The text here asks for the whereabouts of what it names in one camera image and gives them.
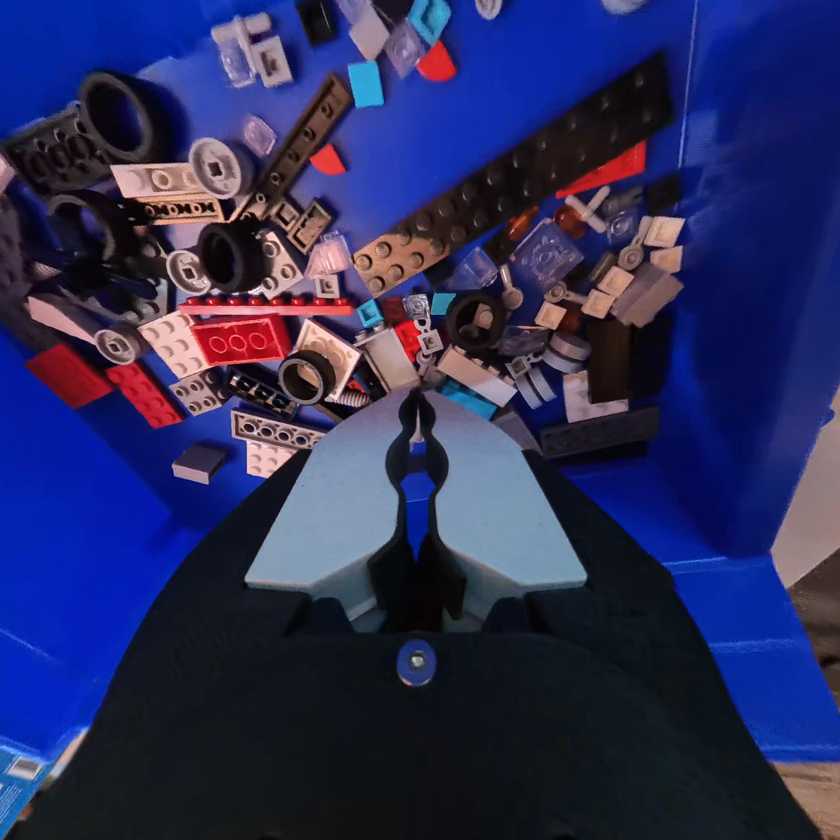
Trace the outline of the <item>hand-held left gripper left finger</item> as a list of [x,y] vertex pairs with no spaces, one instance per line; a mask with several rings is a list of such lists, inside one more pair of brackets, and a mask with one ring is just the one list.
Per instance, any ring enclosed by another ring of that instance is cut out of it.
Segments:
[[385,610],[369,561],[388,549],[415,561],[401,479],[393,484],[385,468],[410,393],[392,392],[314,445],[245,575],[249,588],[332,597],[354,630],[379,629]]

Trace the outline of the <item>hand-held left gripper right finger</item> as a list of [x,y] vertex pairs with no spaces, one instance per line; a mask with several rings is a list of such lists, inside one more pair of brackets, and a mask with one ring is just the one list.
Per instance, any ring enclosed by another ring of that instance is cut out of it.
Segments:
[[501,599],[581,588],[585,567],[526,451],[439,393],[417,400],[434,487],[418,557],[443,631],[479,631]]

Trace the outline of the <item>pile of toy bricks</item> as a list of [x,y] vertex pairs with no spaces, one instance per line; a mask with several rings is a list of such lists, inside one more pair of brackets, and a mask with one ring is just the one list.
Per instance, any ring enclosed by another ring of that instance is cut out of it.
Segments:
[[152,76],[87,74],[51,120],[2,143],[53,240],[2,194],[2,324],[71,407],[124,394],[152,428],[215,410],[207,371],[263,412],[369,404],[441,344],[410,291],[492,285],[530,234],[507,228],[668,131],[682,13],[626,26],[589,3],[359,2],[343,39],[289,66],[269,14],[226,48],[273,93],[234,94],[210,48]]

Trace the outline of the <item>blue plastic bin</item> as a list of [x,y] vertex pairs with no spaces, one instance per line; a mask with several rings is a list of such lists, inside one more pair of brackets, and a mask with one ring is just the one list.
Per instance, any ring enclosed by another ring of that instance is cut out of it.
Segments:
[[[685,285],[660,433],[570,477],[677,575],[772,760],[834,760],[838,714],[770,549],[838,386],[838,2],[451,2],[457,73],[400,78],[331,142],[348,171],[293,188],[352,248],[663,50],[675,120],[645,176],[686,179]],[[260,482],[240,447],[210,486],[172,476],[226,412],[152,429],[118,392],[74,411],[2,335],[2,739],[60,751],[94,717],[143,611],[189,547]]]

